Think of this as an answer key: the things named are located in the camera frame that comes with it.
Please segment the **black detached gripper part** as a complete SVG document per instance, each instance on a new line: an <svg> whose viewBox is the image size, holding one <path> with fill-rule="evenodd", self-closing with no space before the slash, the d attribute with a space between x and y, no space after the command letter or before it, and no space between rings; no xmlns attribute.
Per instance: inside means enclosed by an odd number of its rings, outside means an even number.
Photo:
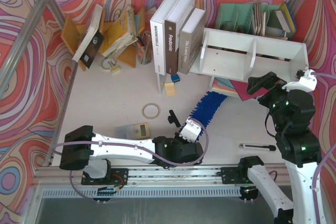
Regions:
<svg viewBox="0 0 336 224"><path fill-rule="evenodd" d="M176 127L181 127L181 124L173 110L169 110L169 116L167 117L167 120L170 124L175 124Z"/></svg>

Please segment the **blue microfiber duster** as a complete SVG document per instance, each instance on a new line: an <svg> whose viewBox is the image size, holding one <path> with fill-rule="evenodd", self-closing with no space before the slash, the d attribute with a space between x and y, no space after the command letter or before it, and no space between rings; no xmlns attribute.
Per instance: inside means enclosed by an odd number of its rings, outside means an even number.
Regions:
<svg viewBox="0 0 336 224"><path fill-rule="evenodd" d="M226 95L215 91L207 91L206 94L197 103L190 117L199 121L203 127L207 128L216 111L227 98Z"/></svg>

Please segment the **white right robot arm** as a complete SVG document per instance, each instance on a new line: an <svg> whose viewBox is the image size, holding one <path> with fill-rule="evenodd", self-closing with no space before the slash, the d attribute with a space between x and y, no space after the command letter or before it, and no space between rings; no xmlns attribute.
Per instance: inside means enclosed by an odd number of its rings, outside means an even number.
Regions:
<svg viewBox="0 0 336 224"><path fill-rule="evenodd" d="M275 73L249 77L247 94L259 89L267 93L258 98L268 108L277 147L288 170L292 200L270 177L258 156L241 158L239 175L252 182L270 207L275 223L327 223L320 186L320 171L335 147L322 155L318 138L309 129L316 109L310 94L317 85L316 73L297 71L297 81L286 82Z"/></svg>

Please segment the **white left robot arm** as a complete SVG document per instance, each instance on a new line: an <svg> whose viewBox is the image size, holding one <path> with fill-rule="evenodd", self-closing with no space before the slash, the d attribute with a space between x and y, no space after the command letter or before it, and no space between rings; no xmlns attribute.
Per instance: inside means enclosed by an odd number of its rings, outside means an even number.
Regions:
<svg viewBox="0 0 336 224"><path fill-rule="evenodd" d="M126 159L169 168L197 164L204 156L199 142L165 136L126 140L95 133L90 125L67 133L61 147L60 169L82 170L92 179L107 177L111 159Z"/></svg>

